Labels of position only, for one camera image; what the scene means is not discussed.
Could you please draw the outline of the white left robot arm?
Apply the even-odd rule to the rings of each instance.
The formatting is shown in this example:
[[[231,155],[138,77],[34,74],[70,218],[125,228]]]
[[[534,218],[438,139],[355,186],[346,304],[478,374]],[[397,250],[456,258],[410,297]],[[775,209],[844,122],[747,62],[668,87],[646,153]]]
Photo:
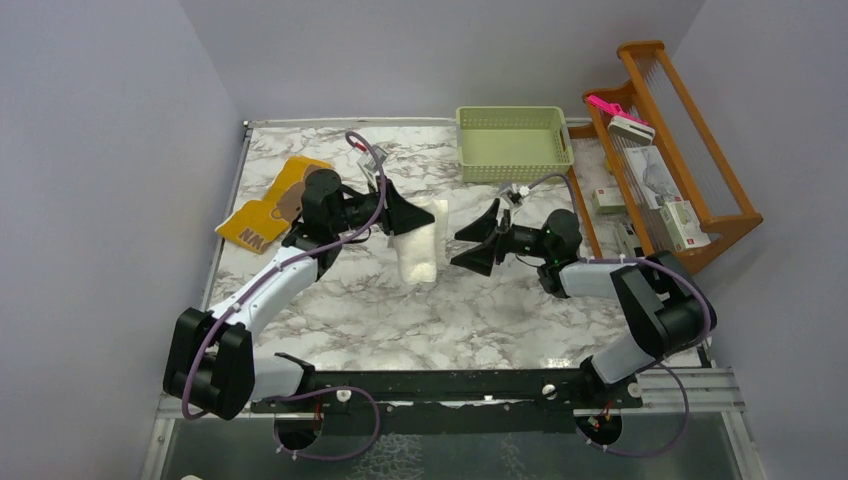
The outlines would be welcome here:
[[[254,342],[302,291],[332,267],[343,246],[373,226],[400,245],[437,226],[433,210],[404,199],[384,176],[368,192],[331,169],[311,171],[296,188],[300,208],[280,249],[234,294],[207,310],[178,317],[163,378],[188,420],[234,418],[248,403],[278,398],[298,411],[313,401],[314,368],[286,353],[258,359]]]

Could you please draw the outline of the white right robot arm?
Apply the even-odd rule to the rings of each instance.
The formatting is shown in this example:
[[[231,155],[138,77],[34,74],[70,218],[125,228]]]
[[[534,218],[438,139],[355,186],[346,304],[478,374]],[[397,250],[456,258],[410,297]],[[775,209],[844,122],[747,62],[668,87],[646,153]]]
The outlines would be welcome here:
[[[580,365],[577,393],[589,406],[604,405],[617,384],[703,341],[715,327],[714,308],[673,253],[583,258],[579,217],[570,210],[556,209],[532,228],[513,223],[494,200],[454,237],[472,245],[451,258],[454,266],[488,276],[508,255],[529,256],[541,262],[536,273],[546,293],[619,303],[626,332]]]

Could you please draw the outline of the white towel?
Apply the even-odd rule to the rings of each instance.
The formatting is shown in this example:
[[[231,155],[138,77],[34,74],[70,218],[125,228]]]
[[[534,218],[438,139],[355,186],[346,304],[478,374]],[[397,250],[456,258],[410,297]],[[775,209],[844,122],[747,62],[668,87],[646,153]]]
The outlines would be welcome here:
[[[447,263],[449,202],[446,199],[417,197],[411,203],[432,214],[435,221],[392,238],[400,279],[406,284],[432,283],[437,279],[438,269]]]

